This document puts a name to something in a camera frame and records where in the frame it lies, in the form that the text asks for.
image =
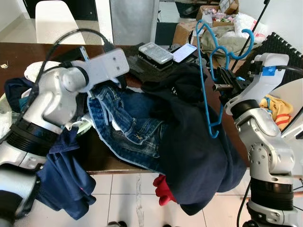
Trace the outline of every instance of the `wooden table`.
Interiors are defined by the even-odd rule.
[[[43,61],[51,44],[17,44],[17,43],[0,43],[0,65],[9,63],[7,69],[0,68],[0,93],[4,92],[3,85],[7,79],[22,77],[28,65],[36,61]],[[61,45],[54,53],[54,56],[62,54],[77,47],[77,45]],[[86,45],[85,49],[90,58],[103,53],[100,45]],[[206,92],[209,105],[217,112],[220,109],[218,92],[212,91],[212,81],[208,71],[206,80]],[[140,83],[132,78],[127,77],[127,84],[132,87],[139,87]],[[242,158],[248,165],[247,151],[241,142],[238,132],[235,129],[233,119],[224,113],[223,126],[229,135],[233,145],[236,147]],[[90,174],[112,174],[112,173],[143,173],[147,170],[130,165],[119,160],[111,150],[101,141],[97,132],[90,129],[83,136],[79,137],[80,152],[88,152],[86,158],[81,160],[83,168]]]

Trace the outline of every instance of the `calculator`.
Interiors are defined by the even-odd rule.
[[[155,43],[144,44],[139,47],[139,57],[158,70],[164,70],[173,62],[173,54]]]

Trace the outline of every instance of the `yellow stuffed toy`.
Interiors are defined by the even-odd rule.
[[[283,130],[292,119],[290,114],[294,110],[293,106],[280,98],[266,95],[259,105],[271,114],[280,130]]]

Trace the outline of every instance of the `white tile floor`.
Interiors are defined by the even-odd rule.
[[[76,20],[79,28],[91,28],[99,31],[98,21]],[[97,35],[91,33],[82,33],[86,45],[101,44],[101,40]],[[7,34],[0,43],[37,43],[35,19],[25,19],[9,34]]]
[[[152,182],[158,174],[119,174],[95,175],[97,186],[93,192],[97,198],[90,206],[88,213],[78,221],[73,220],[64,210],[53,211],[40,202],[35,202],[28,217],[16,222],[16,227],[104,227],[109,221],[124,220],[129,227],[235,227],[236,216],[241,204],[241,196],[245,193],[250,180],[248,171],[242,182],[235,189],[217,193],[210,203],[199,213],[188,216],[178,204],[169,202],[159,206],[158,197]],[[141,185],[137,195],[137,182]],[[296,198],[295,205],[302,208],[303,198]],[[142,224],[139,225],[137,215],[138,204],[143,211]],[[250,216],[243,209],[242,223]],[[298,214],[300,225],[303,224],[303,213]]]
[[[163,23],[185,23],[189,21],[195,21],[192,18],[180,18],[177,6],[174,2],[159,2],[158,19]]]

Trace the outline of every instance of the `blue clothes hanger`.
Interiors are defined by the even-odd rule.
[[[236,56],[233,52],[228,52],[227,49],[224,46],[219,46],[218,41],[217,41],[212,29],[206,23],[204,23],[203,20],[199,20],[196,24],[197,37],[198,37],[198,34],[201,32],[201,30],[204,27],[206,27],[207,30],[210,32],[210,34],[211,34],[211,36],[214,40],[215,47],[216,47],[213,50],[213,52],[210,54],[210,57],[209,57],[211,76],[212,76],[213,81],[216,82],[217,79],[214,77],[214,69],[213,69],[213,59],[212,59],[213,54],[216,53],[219,49],[223,50],[225,52],[225,56],[226,56],[225,68],[228,69],[230,57],[234,58],[235,60],[240,60],[242,58],[245,58],[249,54],[249,52],[251,51],[251,49],[254,45],[254,35],[253,35],[252,31],[250,31],[249,29],[243,29],[242,30],[243,33],[246,32],[250,35],[250,45],[248,47],[248,50],[243,55]],[[214,123],[210,123],[208,105],[207,105],[207,98],[206,98],[206,92],[205,92],[205,85],[204,85],[204,80],[203,80],[202,58],[201,58],[201,52],[200,52],[200,39],[199,39],[199,37],[197,38],[197,46],[198,46],[200,76],[201,76],[202,92],[203,92],[204,104],[205,104],[205,113],[206,113],[206,119],[207,119],[207,124],[208,124],[208,131],[209,131],[210,136],[214,139],[218,136],[219,131],[216,131],[213,134],[212,127],[214,127],[218,124],[221,124],[222,115],[223,115],[223,105],[221,104],[221,106],[220,106],[218,121],[216,121]]]

